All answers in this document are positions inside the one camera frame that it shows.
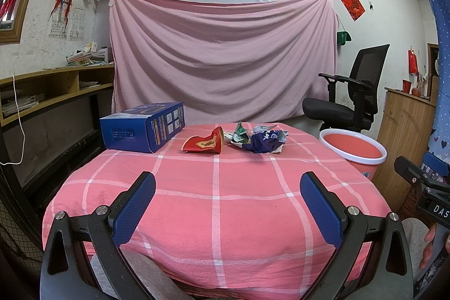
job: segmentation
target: metal screw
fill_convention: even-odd
[[[398,215],[395,212],[391,212],[389,214],[389,217],[394,221],[398,221],[398,219],[399,219]]]
[[[348,212],[350,213],[350,215],[358,215],[359,214],[359,208],[357,208],[356,206],[350,206],[348,208]]]
[[[107,211],[108,211],[108,207],[105,205],[99,206],[95,209],[95,213],[97,215],[104,215],[107,213]]]
[[[55,219],[61,220],[64,216],[66,216],[66,213],[64,211],[58,211],[55,215]]]

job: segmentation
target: pink plaid tablecloth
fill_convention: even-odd
[[[233,131],[236,124],[221,126]],[[244,123],[250,130],[253,126]],[[152,258],[178,281],[215,289],[217,295],[298,300],[334,250],[300,196],[303,173],[313,171],[346,206],[378,216],[390,211],[374,185],[343,158],[286,125],[280,124],[289,136],[279,155],[228,144],[220,155],[181,151],[186,138],[208,136],[214,127],[187,126],[155,154],[106,150],[94,158],[67,179],[47,207],[43,242],[59,210],[75,216],[110,205],[142,171],[150,171],[156,195],[122,248]],[[90,243],[86,249],[94,253]],[[363,247],[353,277],[367,250]]]

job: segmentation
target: polka dot curtain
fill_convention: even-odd
[[[439,88],[429,152],[450,163],[450,0],[430,0],[439,39]]]

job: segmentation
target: red cup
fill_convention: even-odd
[[[403,89],[401,91],[409,94],[410,90],[411,90],[411,82],[408,80],[403,80]]]

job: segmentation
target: human hand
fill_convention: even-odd
[[[436,224],[433,224],[433,226],[430,228],[430,230],[428,231],[428,233],[424,239],[425,242],[429,242],[429,243],[425,247],[424,256],[422,257],[422,260],[420,261],[419,269],[421,271],[426,267],[428,261],[431,258],[431,255],[433,254],[433,240],[434,240],[435,236],[436,236]],[[445,241],[445,249],[447,250],[447,253],[450,254],[450,235],[447,238],[447,240]]]

